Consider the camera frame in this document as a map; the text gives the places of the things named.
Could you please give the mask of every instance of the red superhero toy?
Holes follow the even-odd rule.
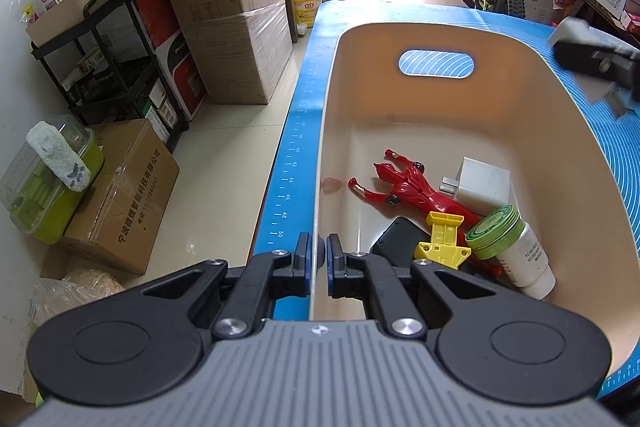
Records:
[[[469,211],[460,203],[447,198],[443,194],[436,192],[424,178],[424,165],[418,162],[412,162],[410,159],[401,156],[391,149],[385,151],[385,158],[392,159],[402,167],[404,171],[397,171],[391,163],[374,163],[378,177],[383,181],[392,184],[388,194],[380,194],[371,192],[362,187],[356,180],[349,180],[349,188],[356,194],[363,197],[365,201],[373,204],[386,204],[387,206],[397,206],[404,203],[414,206],[425,214],[429,212],[444,212],[445,214],[457,214],[463,216],[462,227],[469,230],[478,221],[479,217]],[[458,245],[466,247],[465,234],[458,229]],[[471,256],[470,260],[478,267],[489,272],[494,277],[498,277],[502,273],[502,267],[495,264],[480,261],[475,256]]]

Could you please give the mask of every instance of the white wall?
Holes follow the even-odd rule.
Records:
[[[27,131],[65,104],[18,20],[19,0],[0,0],[0,176]],[[0,206],[0,389],[20,394],[33,281],[46,245],[22,235]]]

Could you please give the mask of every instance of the black metal shelf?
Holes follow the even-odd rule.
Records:
[[[138,37],[140,38],[140,41],[145,48],[147,55],[146,60],[148,60],[148,64],[143,68],[142,72],[137,75],[133,82],[131,82],[131,77],[129,74],[127,74],[124,65],[119,64],[115,62],[115,60],[113,60],[113,57],[111,57],[97,29],[97,25],[100,22],[106,19],[111,13],[113,13],[114,10],[121,6],[127,7],[131,21],[133,22],[136,32],[138,33]],[[116,120],[144,118],[144,114],[142,113],[142,110],[138,104],[138,99],[146,86],[149,86],[151,82],[160,80],[162,87],[164,87],[164,90],[166,91],[167,97],[169,97],[169,100],[178,115],[177,123],[175,123],[173,129],[169,130],[170,136],[166,144],[167,149],[173,152],[180,134],[183,133],[183,131],[189,129],[189,123],[174,95],[174,92],[172,91],[171,86],[168,85],[164,74],[162,74],[161,68],[158,65],[158,60],[156,59],[156,56],[154,55],[154,52],[146,39],[142,26],[140,25],[140,21],[136,17],[131,0],[90,0],[84,7],[83,15],[84,20],[82,20],[81,23],[78,23],[72,28],[69,28],[68,30],[62,32],[60,35],[55,36],[42,46],[36,46],[32,42],[31,55],[39,60],[45,71],[47,71],[47,74],[51,77],[51,80],[55,84],[56,88],[59,90],[60,94],[68,104],[69,111],[72,114],[76,115],[76,117],[78,117],[79,120],[81,120],[85,125],[89,124],[86,119],[87,115],[93,114],[113,116],[115,112],[116,115],[119,115],[116,117]],[[82,103],[78,103],[62,86],[62,83],[60,83],[57,76],[49,66],[46,57],[47,55],[50,55],[56,50],[72,42],[75,43],[76,49],[78,49],[78,52],[81,54],[81,56],[84,56],[85,51],[82,48],[79,38],[87,33],[91,33],[94,36],[98,47],[104,54],[104,58],[107,61],[111,72],[114,74],[117,80],[118,89],[116,90],[117,96],[111,96],[107,100],[99,100],[96,102],[88,103],[84,103],[81,101]]]

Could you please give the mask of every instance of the yellow plastic toy part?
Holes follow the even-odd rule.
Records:
[[[418,243],[415,247],[416,259],[430,259],[449,268],[458,266],[471,255],[468,247],[457,247],[458,227],[465,220],[456,214],[429,212],[427,225],[431,225],[431,243]]]

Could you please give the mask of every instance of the white pill bottle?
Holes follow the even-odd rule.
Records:
[[[510,204],[498,208],[466,234],[478,259],[495,257],[511,282],[534,299],[543,299],[556,285],[549,259],[529,223]]]

